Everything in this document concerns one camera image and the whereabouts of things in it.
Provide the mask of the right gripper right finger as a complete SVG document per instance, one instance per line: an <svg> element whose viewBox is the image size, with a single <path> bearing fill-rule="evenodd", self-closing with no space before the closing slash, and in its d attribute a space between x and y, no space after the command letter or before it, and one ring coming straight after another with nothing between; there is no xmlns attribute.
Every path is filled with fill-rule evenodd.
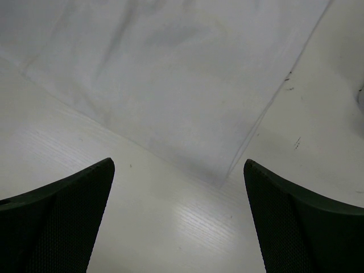
<svg viewBox="0 0 364 273"><path fill-rule="evenodd" d="M248 159L244 180L266 272L363 272L363 208Z"/></svg>

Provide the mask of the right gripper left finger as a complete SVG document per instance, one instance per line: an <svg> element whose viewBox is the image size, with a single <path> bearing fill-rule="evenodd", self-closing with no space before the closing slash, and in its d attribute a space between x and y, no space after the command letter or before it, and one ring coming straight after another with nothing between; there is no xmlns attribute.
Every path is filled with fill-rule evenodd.
<svg viewBox="0 0 364 273"><path fill-rule="evenodd" d="M114 173L106 158L1 200L1 272L86 272Z"/></svg>

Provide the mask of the white skirt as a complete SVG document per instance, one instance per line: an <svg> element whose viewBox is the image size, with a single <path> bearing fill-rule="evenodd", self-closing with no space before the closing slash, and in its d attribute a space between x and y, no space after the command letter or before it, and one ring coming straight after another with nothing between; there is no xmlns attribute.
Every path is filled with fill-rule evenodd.
<svg viewBox="0 0 364 273"><path fill-rule="evenodd" d="M328 1L2 1L1 57L203 181L237 164Z"/></svg>

